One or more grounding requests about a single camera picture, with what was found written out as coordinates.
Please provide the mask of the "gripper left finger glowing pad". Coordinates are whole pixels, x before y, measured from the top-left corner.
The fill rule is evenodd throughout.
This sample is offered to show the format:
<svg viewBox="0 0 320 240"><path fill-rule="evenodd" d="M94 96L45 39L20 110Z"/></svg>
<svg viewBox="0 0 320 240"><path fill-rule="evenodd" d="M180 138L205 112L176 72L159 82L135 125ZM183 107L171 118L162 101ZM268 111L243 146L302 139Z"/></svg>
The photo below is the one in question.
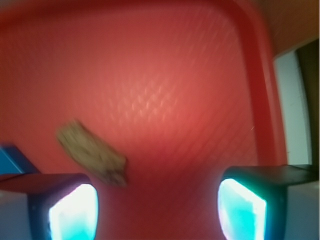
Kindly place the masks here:
<svg viewBox="0 0 320 240"><path fill-rule="evenodd" d="M2 240L93 240L98 192L82 173L0 176Z"/></svg>

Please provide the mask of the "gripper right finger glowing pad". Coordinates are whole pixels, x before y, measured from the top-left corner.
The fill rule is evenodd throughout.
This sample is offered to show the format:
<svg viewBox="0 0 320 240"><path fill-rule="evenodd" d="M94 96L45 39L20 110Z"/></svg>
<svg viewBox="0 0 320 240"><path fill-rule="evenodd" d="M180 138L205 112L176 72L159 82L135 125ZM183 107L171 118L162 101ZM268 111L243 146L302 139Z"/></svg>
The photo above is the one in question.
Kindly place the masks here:
<svg viewBox="0 0 320 240"><path fill-rule="evenodd" d="M319 169L310 164L232 166L217 191L227 240L318 240Z"/></svg>

